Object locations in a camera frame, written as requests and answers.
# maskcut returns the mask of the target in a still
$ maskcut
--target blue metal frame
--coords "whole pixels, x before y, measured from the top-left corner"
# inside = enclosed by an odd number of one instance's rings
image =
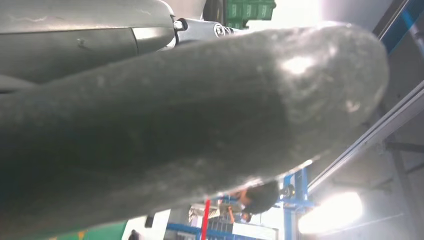
[[[184,224],[177,224],[177,223],[168,223],[166,226],[167,230],[171,231],[177,231],[187,234],[193,234],[196,235],[196,239],[200,239],[202,229],[200,227],[195,226],[187,226]],[[223,232],[223,231],[215,231],[215,230],[207,230],[207,236],[209,237],[218,237],[218,238],[230,238],[233,240],[255,240],[256,238],[248,237],[248,236],[242,236],[237,234],[232,234],[229,232]]]
[[[294,197],[283,198],[279,202],[290,204],[293,206],[284,206],[284,239],[294,239],[293,230],[294,219],[292,219],[293,213],[304,211],[305,208],[315,207],[315,204],[308,200],[308,171],[306,168],[301,169],[294,174],[288,175],[283,179],[283,186],[287,187],[292,184],[292,178],[294,178]]]

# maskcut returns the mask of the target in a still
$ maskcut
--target blue steel beam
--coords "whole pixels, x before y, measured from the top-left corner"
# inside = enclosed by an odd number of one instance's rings
[[[284,177],[283,186],[286,187],[291,184],[292,175]],[[284,209],[284,240],[293,240],[293,220],[292,211]]]

